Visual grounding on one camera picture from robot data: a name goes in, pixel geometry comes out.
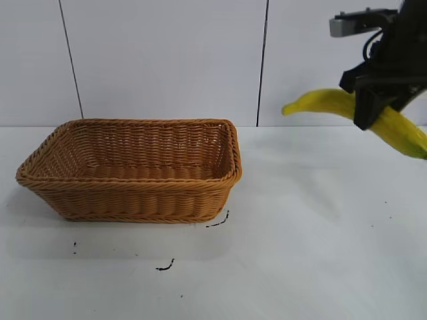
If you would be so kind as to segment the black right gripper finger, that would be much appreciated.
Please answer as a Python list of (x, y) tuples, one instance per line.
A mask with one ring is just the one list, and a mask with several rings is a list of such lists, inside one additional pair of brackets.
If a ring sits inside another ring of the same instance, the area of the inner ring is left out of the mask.
[(390, 95), (385, 87), (359, 87), (355, 94), (354, 125), (365, 131), (374, 124), (384, 108), (388, 106)]
[(409, 89), (398, 93), (390, 107), (395, 111), (403, 111), (408, 104), (421, 94), (421, 89)]

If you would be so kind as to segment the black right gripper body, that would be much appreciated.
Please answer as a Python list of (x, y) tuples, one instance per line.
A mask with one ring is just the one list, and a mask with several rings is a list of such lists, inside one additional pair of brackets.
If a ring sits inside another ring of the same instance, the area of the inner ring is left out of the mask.
[(339, 36), (375, 32), (362, 49), (363, 62), (343, 73), (340, 87), (385, 87), (390, 97), (426, 91), (426, 2), (404, 1), (399, 9), (339, 14)]

